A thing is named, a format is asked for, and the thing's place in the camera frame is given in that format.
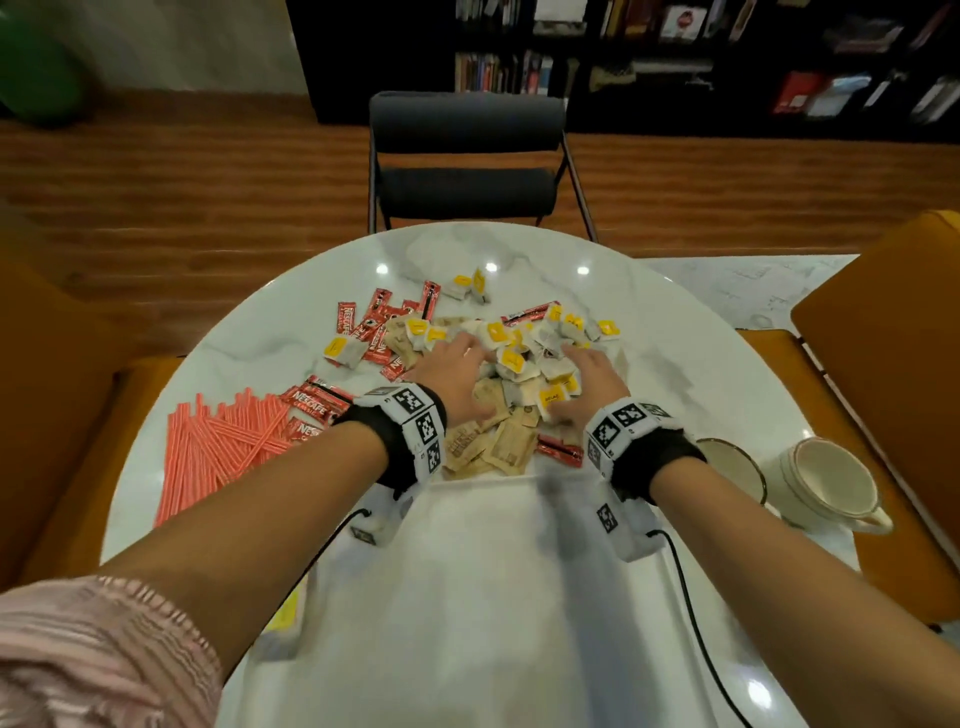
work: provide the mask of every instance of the black wrist strap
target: black wrist strap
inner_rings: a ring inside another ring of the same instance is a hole
[[[437,414],[446,430],[446,408],[437,394],[430,388],[420,385],[420,389],[437,405]],[[394,491],[394,500],[417,482],[417,472],[414,467],[414,455],[407,447],[403,437],[403,428],[395,423],[379,407],[362,407],[353,404],[337,419],[336,425],[346,422],[355,422],[366,425],[373,430],[383,443],[387,451],[387,470],[376,479]]]
[[[611,485],[620,500],[641,497],[657,505],[650,495],[650,484],[660,469],[682,457],[707,462],[700,449],[678,429],[655,429],[634,440],[613,463]]]

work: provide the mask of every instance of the hand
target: hand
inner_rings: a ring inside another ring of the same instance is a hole
[[[584,429],[601,407],[630,396],[630,390],[603,352],[564,344],[564,353],[580,370],[583,394],[549,405],[550,417]]]
[[[476,336],[462,331],[449,343],[438,341],[404,378],[436,392],[446,408],[447,428],[456,427],[470,420],[485,420],[496,411],[473,398],[477,370],[485,360],[492,360],[492,354]]]

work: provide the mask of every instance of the pink shirt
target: pink shirt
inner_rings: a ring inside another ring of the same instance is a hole
[[[87,576],[0,595],[0,726],[212,726],[220,660],[150,587]]]

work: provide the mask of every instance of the black chair backrest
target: black chair backrest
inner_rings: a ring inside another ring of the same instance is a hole
[[[370,99],[377,152],[501,154],[560,147],[562,99],[499,93],[381,91]]]

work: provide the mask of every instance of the wristband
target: wristband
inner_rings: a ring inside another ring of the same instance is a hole
[[[621,500],[650,496],[654,475],[681,457],[706,458],[661,407],[624,397],[602,407],[584,432],[587,457]]]
[[[336,424],[344,422],[363,423],[383,442],[389,465],[377,482],[393,489],[394,499],[444,463],[446,409],[427,387],[405,382],[371,389]]]

